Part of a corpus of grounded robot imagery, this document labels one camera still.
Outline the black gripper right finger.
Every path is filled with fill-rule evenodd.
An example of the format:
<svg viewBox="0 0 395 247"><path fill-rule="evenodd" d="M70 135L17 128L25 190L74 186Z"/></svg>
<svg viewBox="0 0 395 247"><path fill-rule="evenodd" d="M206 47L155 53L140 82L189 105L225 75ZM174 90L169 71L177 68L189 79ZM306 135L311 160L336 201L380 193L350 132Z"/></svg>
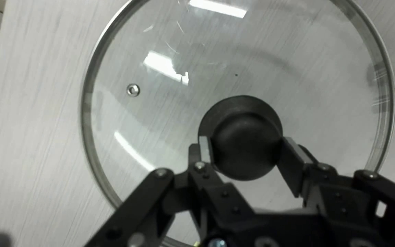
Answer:
<svg viewBox="0 0 395 247"><path fill-rule="evenodd" d="M325 220L332 247L395 247L395 182L366 168L342 175L283 137L277 167L303 207Z"/></svg>

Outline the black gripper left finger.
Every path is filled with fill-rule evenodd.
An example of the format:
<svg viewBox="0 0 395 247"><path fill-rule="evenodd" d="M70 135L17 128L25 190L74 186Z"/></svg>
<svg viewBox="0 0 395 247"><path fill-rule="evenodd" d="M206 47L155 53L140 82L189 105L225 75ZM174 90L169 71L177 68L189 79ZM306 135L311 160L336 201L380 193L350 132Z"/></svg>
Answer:
<svg viewBox="0 0 395 247"><path fill-rule="evenodd" d="M213 146L200 135L189 146L189 165L176 174L159 167L147 174L84 247L163 247L176 215L189 212L200 247L237 247L252 208L211 163Z"/></svg>

